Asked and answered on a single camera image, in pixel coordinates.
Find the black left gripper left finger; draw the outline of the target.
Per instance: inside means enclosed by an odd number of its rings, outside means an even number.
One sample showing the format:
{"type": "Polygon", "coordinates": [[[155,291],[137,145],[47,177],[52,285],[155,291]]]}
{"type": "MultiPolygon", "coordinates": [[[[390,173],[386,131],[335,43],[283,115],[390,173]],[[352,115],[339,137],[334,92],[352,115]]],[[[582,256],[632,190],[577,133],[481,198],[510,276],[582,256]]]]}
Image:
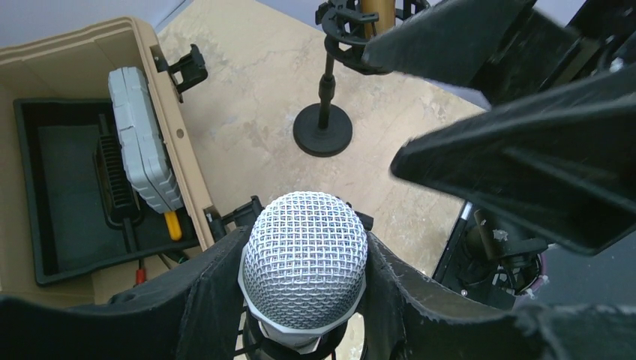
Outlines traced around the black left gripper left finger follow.
{"type": "Polygon", "coordinates": [[[240,227],[106,304],[53,308],[1,297],[3,359],[232,359],[243,296],[240,227]]]}

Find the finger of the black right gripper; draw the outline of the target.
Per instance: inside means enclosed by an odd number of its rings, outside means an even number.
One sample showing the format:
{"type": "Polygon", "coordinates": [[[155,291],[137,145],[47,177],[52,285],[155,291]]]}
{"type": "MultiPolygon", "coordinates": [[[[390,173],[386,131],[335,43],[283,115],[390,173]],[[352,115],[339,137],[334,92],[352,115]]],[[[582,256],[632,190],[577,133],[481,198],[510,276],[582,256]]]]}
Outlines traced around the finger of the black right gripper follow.
{"type": "Polygon", "coordinates": [[[453,86],[467,87],[533,1],[441,1],[373,37],[362,61],[453,86]]]}
{"type": "Polygon", "coordinates": [[[391,173],[580,254],[635,231],[635,66],[412,139],[391,173]]]}

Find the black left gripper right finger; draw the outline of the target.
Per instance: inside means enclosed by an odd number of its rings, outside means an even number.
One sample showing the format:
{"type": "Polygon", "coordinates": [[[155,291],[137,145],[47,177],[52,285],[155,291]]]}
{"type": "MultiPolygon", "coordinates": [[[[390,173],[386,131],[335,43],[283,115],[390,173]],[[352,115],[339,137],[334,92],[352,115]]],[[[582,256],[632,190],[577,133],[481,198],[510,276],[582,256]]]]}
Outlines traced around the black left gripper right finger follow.
{"type": "Polygon", "coordinates": [[[365,359],[633,359],[635,308],[498,310],[452,292],[369,234],[365,359]]]}

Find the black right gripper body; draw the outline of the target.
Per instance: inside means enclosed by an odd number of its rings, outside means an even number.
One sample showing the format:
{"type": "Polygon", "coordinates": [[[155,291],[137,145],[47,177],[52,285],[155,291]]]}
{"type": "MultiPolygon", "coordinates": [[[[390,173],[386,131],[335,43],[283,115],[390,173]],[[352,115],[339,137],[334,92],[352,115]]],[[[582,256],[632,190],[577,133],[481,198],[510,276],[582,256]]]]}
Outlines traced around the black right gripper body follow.
{"type": "Polygon", "coordinates": [[[565,26],[525,10],[469,84],[496,106],[635,63],[635,2],[585,1],[565,26]]]}

